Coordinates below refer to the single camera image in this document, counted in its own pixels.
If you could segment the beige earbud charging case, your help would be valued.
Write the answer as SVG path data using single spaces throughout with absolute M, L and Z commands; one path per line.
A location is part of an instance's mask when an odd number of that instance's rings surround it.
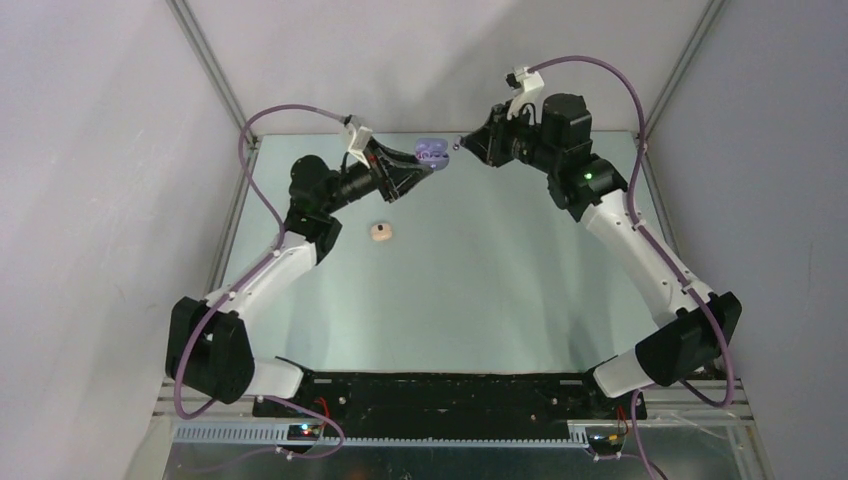
M 393 237 L 393 227 L 389 223 L 377 223 L 370 229 L 371 238 L 375 242 L 384 242 Z

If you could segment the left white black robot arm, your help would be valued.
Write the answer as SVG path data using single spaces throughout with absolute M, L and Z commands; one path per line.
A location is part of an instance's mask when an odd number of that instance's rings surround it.
M 316 390 L 303 381 L 304 368 L 253 351 L 256 321 L 330 253 L 342 228 L 337 211 L 373 192 L 396 201 L 449 162 L 447 141 L 436 138 L 417 140 L 411 153 L 370 138 L 346 154 L 355 163 L 338 169 L 316 155 L 296 160 L 281 232 L 235 281 L 174 305 L 165 360 L 170 379 L 224 404 L 246 395 L 274 396 L 292 416 L 312 411 Z

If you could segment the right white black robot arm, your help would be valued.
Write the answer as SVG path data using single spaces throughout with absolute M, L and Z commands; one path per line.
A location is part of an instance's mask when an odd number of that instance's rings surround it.
M 615 166 L 593 151 L 592 116 L 584 99 L 554 94 L 536 117 L 513 102 L 492 107 L 486 122 L 459 144 L 484 164 L 513 160 L 547 177 L 555 205 L 593 234 L 622 264 L 657 329 L 631 350 L 588 373 L 585 411 L 606 418 L 622 395 L 668 387 L 722 356 L 741 315 L 731 292 L 716 294 L 655 236 Z

